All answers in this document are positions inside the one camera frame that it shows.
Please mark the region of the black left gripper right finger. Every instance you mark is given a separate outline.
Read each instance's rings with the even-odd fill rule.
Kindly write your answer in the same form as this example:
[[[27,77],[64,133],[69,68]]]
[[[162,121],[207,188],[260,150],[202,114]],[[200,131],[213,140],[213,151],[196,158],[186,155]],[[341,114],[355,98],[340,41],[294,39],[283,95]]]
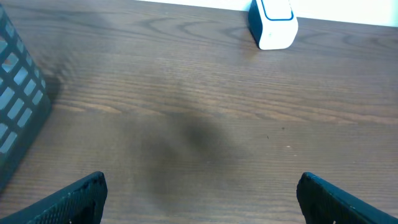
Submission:
[[[311,172],[302,174],[297,184],[297,200],[307,224],[397,224],[397,218],[378,210]]]

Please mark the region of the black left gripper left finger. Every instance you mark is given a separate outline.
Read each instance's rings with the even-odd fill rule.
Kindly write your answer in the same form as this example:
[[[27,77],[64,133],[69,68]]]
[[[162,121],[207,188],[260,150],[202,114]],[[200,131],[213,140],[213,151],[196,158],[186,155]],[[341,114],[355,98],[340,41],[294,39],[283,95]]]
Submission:
[[[1,224],[100,224],[108,194],[96,171],[48,197],[1,219]]]

